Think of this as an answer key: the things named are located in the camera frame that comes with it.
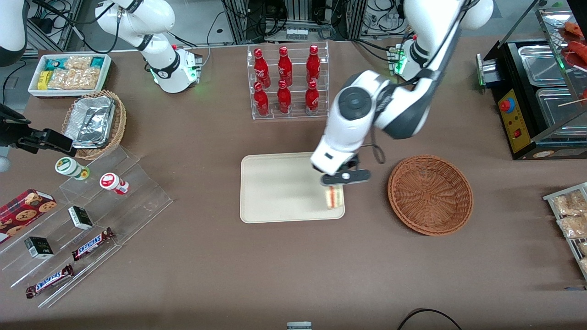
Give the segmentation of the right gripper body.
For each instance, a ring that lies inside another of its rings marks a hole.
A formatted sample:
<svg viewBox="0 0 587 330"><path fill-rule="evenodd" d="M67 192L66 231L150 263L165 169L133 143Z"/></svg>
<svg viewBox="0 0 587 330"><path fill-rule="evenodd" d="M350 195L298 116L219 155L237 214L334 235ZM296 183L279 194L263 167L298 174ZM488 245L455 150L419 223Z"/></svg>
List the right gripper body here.
<svg viewBox="0 0 587 330"><path fill-rule="evenodd" d="M28 134L29 121L21 113L10 107L0 105L0 146L8 147L15 144L21 137Z"/></svg>

